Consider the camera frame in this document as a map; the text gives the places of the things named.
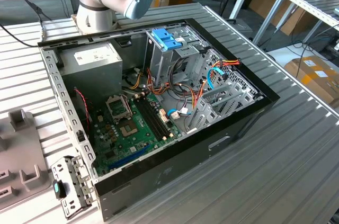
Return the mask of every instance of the motherboard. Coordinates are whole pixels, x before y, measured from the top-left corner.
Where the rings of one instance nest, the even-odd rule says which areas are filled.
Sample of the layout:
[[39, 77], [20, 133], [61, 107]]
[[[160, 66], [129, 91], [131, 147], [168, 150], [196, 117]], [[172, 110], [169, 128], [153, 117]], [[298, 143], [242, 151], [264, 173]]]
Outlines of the motherboard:
[[102, 106], [91, 113], [92, 147], [100, 176], [181, 137], [170, 120], [163, 121], [162, 107], [154, 94], [139, 99], [117, 96], [116, 102], [112, 108]]

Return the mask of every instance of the blue tab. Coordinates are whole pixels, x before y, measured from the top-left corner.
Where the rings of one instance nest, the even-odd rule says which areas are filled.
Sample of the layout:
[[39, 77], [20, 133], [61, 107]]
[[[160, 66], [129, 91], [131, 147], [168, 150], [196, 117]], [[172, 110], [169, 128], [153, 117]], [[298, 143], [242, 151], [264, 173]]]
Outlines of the blue tab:
[[173, 35], [166, 31], [166, 29], [152, 30], [154, 38], [164, 46], [165, 50], [172, 50], [182, 47], [182, 43], [177, 42]]

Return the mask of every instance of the black ram slot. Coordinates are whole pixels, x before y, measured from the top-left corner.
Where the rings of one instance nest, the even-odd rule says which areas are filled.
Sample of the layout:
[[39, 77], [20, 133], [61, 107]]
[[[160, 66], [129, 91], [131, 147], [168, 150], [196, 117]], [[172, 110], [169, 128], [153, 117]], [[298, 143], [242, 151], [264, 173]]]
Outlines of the black ram slot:
[[145, 99], [137, 100], [134, 102], [137, 109], [145, 119], [147, 125], [153, 132], [155, 138], [158, 141], [163, 140], [163, 137], [169, 137], [170, 133], [167, 128], [163, 125], [157, 114], [154, 113], [152, 106]]

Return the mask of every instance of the metal profile table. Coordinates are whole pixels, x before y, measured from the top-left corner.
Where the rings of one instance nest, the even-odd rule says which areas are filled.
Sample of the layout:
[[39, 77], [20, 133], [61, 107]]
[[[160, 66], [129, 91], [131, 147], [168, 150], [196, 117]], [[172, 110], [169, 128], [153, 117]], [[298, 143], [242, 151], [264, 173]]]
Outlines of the metal profile table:
[[[295, 7], [299, 6], [319, 19], [317, 24], [305, 37], [304, 42], [306, 42], [312, 36], [312, 34], [317, 30], [317, 28], [321, 25], [322, 22], [328, 24], [329, 26], [334, 27], [336, 30], [339, 30], [339, 16], [334, 13], [334, 9], [339, 7], [339, 0], [289, 0], [289, 1], [291, 1], [292, 4], [286, 10], [284, 16], [276, 26], [277, 29], [284, 23], [284, 21], [295, 9]], [[267, 15], [264, 23], [260, 27], [257, 35], [253, 40], [254, 44], [258, 44], [282, 2], [283, 0], [276, 0], [271, 11]]]
[[[106, 223], [326, 223], [339, 208], [339, 115], [210, 8], [186, 4], [151, 9], [123, 28], [192, 17], [279, 95], [244, 138]], [[45, 22], [48, 39], [77, 35], [72, 20]], [[28, 43], [39, 24], [8, 27]], [[0, 31], [0, 117], [33, 113], [48, 167], [75, 149], [37, 48]], [[3, 223], [102, 223], [94, 204], [65, 220], [52, 187], [0, 212]]]

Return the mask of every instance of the gray power supply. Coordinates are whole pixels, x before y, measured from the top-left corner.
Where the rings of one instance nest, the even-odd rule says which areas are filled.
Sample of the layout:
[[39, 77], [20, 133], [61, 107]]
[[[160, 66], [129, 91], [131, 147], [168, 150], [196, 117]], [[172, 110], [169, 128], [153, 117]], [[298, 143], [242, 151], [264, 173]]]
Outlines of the gray power supply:
[[69, 92], [81, 89], [93, 103], [121, 92], [122, 59], [109, 42], [63, 50], [60, 57], [64, 67], [59, 71]]

